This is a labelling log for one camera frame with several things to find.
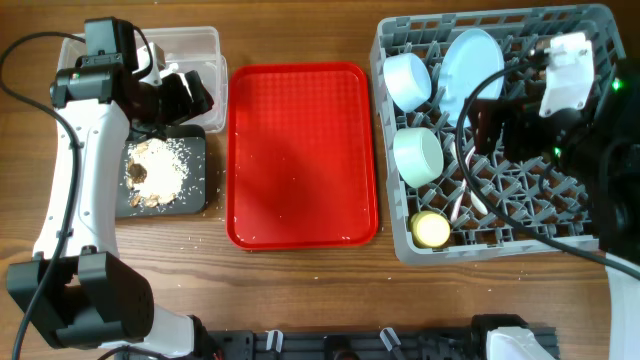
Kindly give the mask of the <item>clear plastic bin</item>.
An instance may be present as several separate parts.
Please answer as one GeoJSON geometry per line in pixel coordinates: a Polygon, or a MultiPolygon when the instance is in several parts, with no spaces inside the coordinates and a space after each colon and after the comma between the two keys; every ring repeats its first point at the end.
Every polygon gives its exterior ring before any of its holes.
{"type": "Polygon", "coordinates": [[[198,125],[207,132],[224,128],[226,63],[215,28],[153,29],[144,35],[126,20],[107,17],[86,21],[84,29],[84,49],[76,51],[75,61],[69,59],[70,48],[63,49],[50,87],[52,104],[65,118],[77,116],[85,122],[99,113],[114,113],[129,128],[135,120],[155,119],[159,86],[144,83],[142,75],[136,75],[137,50],[153,42],[164,51],[166,68],[161,79],[195,70],[214,100],[210,111],[180,125],[198,125]]]}

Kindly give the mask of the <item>white plastic fork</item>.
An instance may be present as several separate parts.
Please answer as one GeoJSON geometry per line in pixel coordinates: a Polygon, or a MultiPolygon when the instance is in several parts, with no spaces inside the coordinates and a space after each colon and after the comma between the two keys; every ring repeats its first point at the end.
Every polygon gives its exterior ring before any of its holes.
{"type": "MultiPolygon", "coordinates": [[[[456,152],[456,147],[455,147],[454,143],[452,143],[450,145],[449,149],[450,149],[451,154],[454,157],[456,157],[457,156],[457,152],[456,152]]],[[[472,147],[469,150],[468,154],[465,157],[465,164],[466,165],[470,164],[470,160],[471,160],[472,156],[474,155],[475,150],[476,150],[475,147],[472,147]]],[[[466,180],[463,180],[462,181],[462,185],[461,185],[461,189],[464,191],[465,188],[466,188],[466,180]]],[[[454,223],[458,219],[460,207],[461,207],[461,204],[462,204],[462,198],[464,196],[464,192],[463,191],[456,198],[456,201],[454,203],[453,209],[451,210],[450,217],[449,217],[449,220],[450,220],[451,223],[454,223]]]]}

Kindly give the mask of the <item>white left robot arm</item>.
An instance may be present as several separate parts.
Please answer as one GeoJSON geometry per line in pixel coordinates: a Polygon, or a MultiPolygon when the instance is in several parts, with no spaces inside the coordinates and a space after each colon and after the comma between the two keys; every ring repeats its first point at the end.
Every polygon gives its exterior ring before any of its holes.
{"type": "Polygon", "coordinates": [[[154,302],[149,282],[121,261],[115,236],[122,151],[127,141],[203,137],[195,118],[213,98],[195,71],[155,76],[140,63],[142,31],[115,17],[89,19],[86,53],[57,72],[45,112],[58,128],[47,216],[31,258],[10,265],[7,290],[55,349],[102,349],[156,359],[220,359],[201,320],[154,302]]]}

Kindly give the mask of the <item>grey dishwasher rack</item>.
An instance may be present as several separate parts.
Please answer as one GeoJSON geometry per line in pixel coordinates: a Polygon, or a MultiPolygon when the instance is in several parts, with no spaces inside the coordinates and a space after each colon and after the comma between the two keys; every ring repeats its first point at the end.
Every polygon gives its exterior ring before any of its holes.
{"type": "MultiPolygon", "coordinates": [[[[555,35],[583,32],[591,40],[595,61],[592,93],[600,95],[613,65],[624,58],[618,28],[611,10],[601,4],[537,7],[448,14],[389,17],[377,25],[370,51],[375,107],[384,137],[391,226],[396,257],[408,265],[444,265],[495,257],[549,251],[549,246],[516,234],[495,214],[482,215],[471,204],[470,191],[461,189],[463,177],[450,152],[454,128],[439,102],[444,89],[434,87],[431,100],[405,113],[396,108],[383,79],[384,61],[404,53],[416,54],[433,78],[438,77],[444,55],[464,31],[479,28],[500,46],[507,64],[522,63],[540,41],[555,35]],[[393,139],[404,128],[425,127],[439,139],[444,170],[434,182],[421,188],[408,186],[393,156],[393,139]],[[458,219],[449,220],[456,198],[464,192],[458,219]],[[418,247],[410,232],[410,218],[432,211],[450,224],[449,240],[437,248],[418,247]]],[[[477,176],[482,193],[503,212],[527,228],[586,251],[595,251],[598,240],[587,213],[578,209],[587,201],[584,187],[558,170],[546,173],[548,160],[537,157],[511,163],[498,145],[489,156],[474,156],[469,169],[477,176]]]]}

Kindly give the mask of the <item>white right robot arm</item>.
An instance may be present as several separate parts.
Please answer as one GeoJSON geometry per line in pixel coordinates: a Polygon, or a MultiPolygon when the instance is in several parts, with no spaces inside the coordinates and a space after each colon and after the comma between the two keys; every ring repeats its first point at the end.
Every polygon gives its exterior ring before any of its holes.
{"type": "Polygon", "coordinates": [[[590,117],[563,107],[536,115],[532,100],[483,100],[480,92],[502,76],[538,69],[543,61],[518,64],[490,75],[463,103],[476,150],[482,155],[502,139],[512,162],[545,155],[554,167],[581,182],[587,211],[599,234],[601,255],[547,236],[534,239],[605,268],[611,297],[609,356],[639,356],[639,62],[617,62],[590,117]]]}

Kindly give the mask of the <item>white plastic spoon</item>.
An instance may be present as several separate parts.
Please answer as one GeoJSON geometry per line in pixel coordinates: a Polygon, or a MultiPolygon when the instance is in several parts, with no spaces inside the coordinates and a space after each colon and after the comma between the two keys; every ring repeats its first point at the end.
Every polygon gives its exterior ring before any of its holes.
{"type": "Polygon", "coordinates": [[[488,214],[488,210],[487,210],[486,206],[478,199],[476,194],[475,193],[471,193],[470,197],[471,197],[471,204],[473,205],[473,207],[478,212],[480,212],[482,215],[487,215],[488,214]]]}

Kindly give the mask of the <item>red serving tray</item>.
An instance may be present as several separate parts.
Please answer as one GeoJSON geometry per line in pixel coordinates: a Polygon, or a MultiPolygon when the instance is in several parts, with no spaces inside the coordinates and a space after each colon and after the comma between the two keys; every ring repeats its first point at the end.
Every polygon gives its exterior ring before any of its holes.
{"type": "Polygon", "coordinates": [[[232,76],[226,232],[247,251],[360,246],[378,198],[368,79],[350,62],[248,65],[232,76]]]}

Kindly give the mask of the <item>black plastic tray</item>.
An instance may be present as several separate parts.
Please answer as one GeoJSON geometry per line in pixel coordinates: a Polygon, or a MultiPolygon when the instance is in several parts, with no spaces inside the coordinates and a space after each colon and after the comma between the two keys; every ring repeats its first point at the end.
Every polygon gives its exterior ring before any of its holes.
{"type": "Polygon", "coordinates": [[[141,143],[146,140],[139,138],[125,143],[121,156],[119,170],[119,185],[117,190],[115,216],[118,218],[133,216],[184,215],[200,212],[206,203],[206,136],[205,131],[198,125],[181,125],[168,127],[164,130],[166,139],[182,138],[189,150],[187,166],[190,171],[186,185],[183,187],[185,195],[169,206],[158,208],[129,206],[129,190],[125,186],[125,164],[128,160],[127,147],[130,144],[141,143]]]}

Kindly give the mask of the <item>mint green bowl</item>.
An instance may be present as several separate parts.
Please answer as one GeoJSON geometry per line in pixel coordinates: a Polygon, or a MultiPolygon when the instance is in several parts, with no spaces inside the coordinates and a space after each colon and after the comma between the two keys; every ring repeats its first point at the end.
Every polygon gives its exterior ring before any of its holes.
{"type": "Polygon", "coordinates": [[[427,128],[398,130],[393,139],[393,155],[400,176],[413,188],[433,182],[444,169],[441,143],[427,128]]]}

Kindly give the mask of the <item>light blue plate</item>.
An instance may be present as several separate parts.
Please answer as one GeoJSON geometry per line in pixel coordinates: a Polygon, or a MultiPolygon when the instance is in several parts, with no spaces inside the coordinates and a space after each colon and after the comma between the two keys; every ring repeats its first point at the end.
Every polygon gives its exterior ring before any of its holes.
{"type": "Polygon", "coordinates": [[[505,61],[497,41],[487,32],[472,28],[460,34],[446,52],[441,65],[438,89],[444,89],[439,102],[447,122],[455,127],[464,101],[490,75],[503,70],[505,61]]]}

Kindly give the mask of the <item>light blue bowl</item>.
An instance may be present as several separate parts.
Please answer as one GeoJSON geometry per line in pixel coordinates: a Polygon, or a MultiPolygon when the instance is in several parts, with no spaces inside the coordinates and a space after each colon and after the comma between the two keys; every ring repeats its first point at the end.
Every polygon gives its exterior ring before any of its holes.
{"type": "Polygon", "coordinates": [[[416,110],[431,97],[430,74],[414,53],[387,58],[383,63],[383,77],[391,99],[403,112],[416,110]]]}

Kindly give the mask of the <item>food scraps and rice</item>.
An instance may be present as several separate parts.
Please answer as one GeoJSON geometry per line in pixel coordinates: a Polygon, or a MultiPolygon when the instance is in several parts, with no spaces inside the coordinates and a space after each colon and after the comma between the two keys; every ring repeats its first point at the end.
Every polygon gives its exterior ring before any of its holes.
{"type": "Polygon", "coordinates": [[[156,138],[127,147],[125,186],[131,208],[169,206],[185,195],[189,150],[182,138],[156,138]]]}

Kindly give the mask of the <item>yellow plastic cup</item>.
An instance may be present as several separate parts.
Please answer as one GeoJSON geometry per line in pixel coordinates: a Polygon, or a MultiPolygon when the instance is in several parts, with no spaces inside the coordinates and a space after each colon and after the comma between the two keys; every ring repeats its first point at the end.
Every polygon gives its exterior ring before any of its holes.
{"type": "Polygon", "coordinates": [[[414,243],[421,248],[437,248],[444,245],[451,233],[449,221],[432,211],[421,211],[409,220],[414,243]]]}

